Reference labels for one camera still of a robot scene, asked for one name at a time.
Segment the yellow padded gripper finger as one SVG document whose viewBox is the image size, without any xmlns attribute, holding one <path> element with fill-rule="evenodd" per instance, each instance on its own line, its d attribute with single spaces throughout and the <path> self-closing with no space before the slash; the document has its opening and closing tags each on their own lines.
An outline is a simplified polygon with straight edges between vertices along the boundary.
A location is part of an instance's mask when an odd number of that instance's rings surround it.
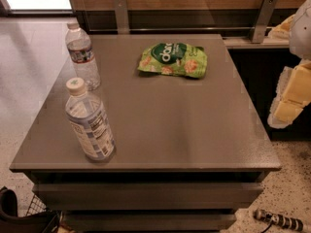
<svg viewBox="0 0 311 233">
<path fill-rule="evenodd" d="M 287 17 L 284 21 L 282 21 L 280 24 L 273 27 L 269 31 L 268 37 L 271 39 L 288 39 L 293 19 L 294 15 L 291 15 Z"/>
<path fill-rule="evenodd" d="M 310 103 L 311 62 L 301 61 L 294 68 L 285 67 L 269 110 L 268 125 L 276 129 L 286 128 Z"/>
</svg>

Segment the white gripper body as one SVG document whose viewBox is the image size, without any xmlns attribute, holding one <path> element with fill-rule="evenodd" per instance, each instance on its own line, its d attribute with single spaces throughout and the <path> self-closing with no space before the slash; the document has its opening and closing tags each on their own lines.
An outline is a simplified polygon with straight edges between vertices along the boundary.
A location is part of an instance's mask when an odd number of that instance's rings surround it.
<svg viewBox="0 0 311 233">
<path fill-rule="evenodd" d="M 291 23 L 290 52 L 301 59 L 311 59 L 311 0 L 296 11 Z"/>
</svg>

